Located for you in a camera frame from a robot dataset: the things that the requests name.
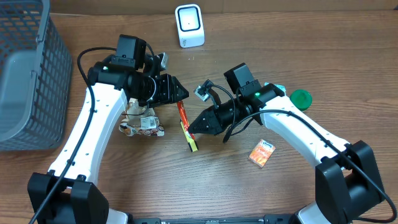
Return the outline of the red snack bar wrapper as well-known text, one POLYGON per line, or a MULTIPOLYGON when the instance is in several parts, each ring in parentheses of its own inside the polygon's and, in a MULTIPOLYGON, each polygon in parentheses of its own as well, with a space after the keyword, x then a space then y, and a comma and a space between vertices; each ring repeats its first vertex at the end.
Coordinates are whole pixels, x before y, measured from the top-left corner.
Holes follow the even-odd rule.
POLYGON ((182 121, 182 123, 183 123, 183 130, 188 134, 188 136, 189 136, 191 139, 195 140, 194 135, 193 135, 193 134, 190 134, 190 133, 188 132, 189 122, 188 122, 188 119, 187 119, 187 114, 186 114, 186 111, 185 111, 185 108, 184 108, 184 105, 183 105, 183 101, 179 101, 179 102, 177 103, 177 108, 178 108, 178 111, 179 111, 179 113, 180 113, 181 121, 182 121))

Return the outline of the yellow black marker pen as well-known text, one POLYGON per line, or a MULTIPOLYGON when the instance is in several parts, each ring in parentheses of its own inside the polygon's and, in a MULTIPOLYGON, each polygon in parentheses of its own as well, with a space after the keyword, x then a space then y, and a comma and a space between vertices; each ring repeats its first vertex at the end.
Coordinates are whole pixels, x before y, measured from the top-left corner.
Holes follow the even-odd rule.
POLYGON ((185 138, 187 140, 187 143, 188 143, 188 146, 189 146, 191 152, 197 152, 198 151, 198 146, 197 146, 197 143, 195 141, 195 138, 192 137, 191 134, 188 132, 188 128, 187 128, 187 126, 185 125, 185 123, 182 120, 180 121, 180 125, 182 127, 184 136, 185 136, 185 138))

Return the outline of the brown cookie snack bag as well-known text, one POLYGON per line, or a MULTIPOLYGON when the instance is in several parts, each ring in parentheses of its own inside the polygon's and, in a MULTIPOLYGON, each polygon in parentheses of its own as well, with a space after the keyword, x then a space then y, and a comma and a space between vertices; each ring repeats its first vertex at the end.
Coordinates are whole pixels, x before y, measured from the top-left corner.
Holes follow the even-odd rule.
POLYGON ((137 134, 162 137, 165 134, 155 110, 139 106, 136 99, 129 100, 122 115, 124 119, 119 124, 119 130, 129 137, 137 134))

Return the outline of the orange Kleenex tissue pack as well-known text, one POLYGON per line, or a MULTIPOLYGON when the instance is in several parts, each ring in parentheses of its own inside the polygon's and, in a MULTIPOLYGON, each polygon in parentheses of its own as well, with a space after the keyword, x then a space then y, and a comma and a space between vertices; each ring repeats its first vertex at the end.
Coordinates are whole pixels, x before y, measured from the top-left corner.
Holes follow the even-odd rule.
POLYGON ((258 144, 251 151, 248 159, 263 168, 266 162, 270 159, 272 153, 275 151, 275 146, 267 141, 261 139, 258 144))

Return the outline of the teal wet wipes pack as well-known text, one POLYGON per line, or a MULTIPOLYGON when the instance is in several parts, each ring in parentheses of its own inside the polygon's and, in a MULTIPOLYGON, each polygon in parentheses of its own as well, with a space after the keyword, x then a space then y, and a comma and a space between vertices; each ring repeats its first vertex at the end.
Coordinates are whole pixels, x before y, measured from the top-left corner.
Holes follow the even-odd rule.
POLYGON ((285 86, 280 85, 280 84, 273 84, 273 83, 265 82, 264 86, 271 90, 274 90, 276 95, 284 96, 287 93, 285 86))

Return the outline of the green lid glass jar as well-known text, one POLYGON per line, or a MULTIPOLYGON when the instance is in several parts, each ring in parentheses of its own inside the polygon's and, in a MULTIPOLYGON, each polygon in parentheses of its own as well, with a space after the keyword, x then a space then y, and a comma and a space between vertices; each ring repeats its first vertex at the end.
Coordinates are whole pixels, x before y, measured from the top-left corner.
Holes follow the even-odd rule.
POLYGON ((313 98, 307 90, 295 90, 290 100, 300 111, 305 111, 312 105, 313 98))

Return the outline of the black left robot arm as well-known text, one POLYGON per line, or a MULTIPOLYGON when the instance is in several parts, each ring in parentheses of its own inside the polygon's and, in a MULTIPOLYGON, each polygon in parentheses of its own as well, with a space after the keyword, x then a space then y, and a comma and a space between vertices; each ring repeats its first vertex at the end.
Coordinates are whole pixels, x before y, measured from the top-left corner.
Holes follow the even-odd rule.
POLYGON ((32 223, 132 223, 113 210, 97 187, 101 161, 117 120, 130 99, 145 109, 189 96, 166 73, 168 55, 155 54, 144 40, 120 35, 109 55, 82 72, 85 102, 67 143, 46 174, 33 173, 27 190, 32 223))

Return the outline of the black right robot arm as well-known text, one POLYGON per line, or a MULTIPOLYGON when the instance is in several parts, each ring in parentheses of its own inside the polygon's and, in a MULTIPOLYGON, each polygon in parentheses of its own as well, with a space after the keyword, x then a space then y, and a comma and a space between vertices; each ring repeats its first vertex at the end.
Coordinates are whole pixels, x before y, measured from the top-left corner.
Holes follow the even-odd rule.
POLYGON ((293 214, 265 215, 265 223, 351 223, 385 201, 373 150, 363 141, 339 138, 303 114, 274 84, 261 85, 242 63, 224 73, 233 96, 222 103, 210 80, 195 94, 213 106, 203 110, 189 133, 231 136, 247 119, 273 130, 315 169, 315 202, 293 214))

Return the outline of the white barcode scanner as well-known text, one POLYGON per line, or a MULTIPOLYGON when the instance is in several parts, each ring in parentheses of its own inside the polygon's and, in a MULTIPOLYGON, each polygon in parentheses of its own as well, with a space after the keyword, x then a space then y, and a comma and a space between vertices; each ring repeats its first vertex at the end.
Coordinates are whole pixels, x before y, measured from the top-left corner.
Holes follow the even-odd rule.
POLYGON ((198 47, 205 43, 205 31, 199 5, 178 6, 175 9, 175 20, 181 48, 198 47))

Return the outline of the grey plastic mesh basket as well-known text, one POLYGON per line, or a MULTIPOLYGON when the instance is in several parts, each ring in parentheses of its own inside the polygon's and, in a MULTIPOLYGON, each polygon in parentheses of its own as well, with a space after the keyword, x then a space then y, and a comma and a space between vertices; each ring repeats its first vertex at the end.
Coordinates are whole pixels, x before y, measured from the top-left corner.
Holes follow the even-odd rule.
POLYGON ((1 150, 63 141, 73 60, 49 0, 1 1, 1 150))

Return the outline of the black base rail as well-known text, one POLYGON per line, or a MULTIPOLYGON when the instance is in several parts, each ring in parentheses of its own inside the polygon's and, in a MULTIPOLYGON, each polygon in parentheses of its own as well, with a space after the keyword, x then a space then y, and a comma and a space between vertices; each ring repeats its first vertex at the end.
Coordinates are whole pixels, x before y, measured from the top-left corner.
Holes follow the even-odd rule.
POLYGON ((299 223, 329 223, 325 218, 309 218, 300 220, 297 214, 268 214, 263 217, 235 218, 133 218, 129 215, 127 223, 131 224, 299 224, 299 223))

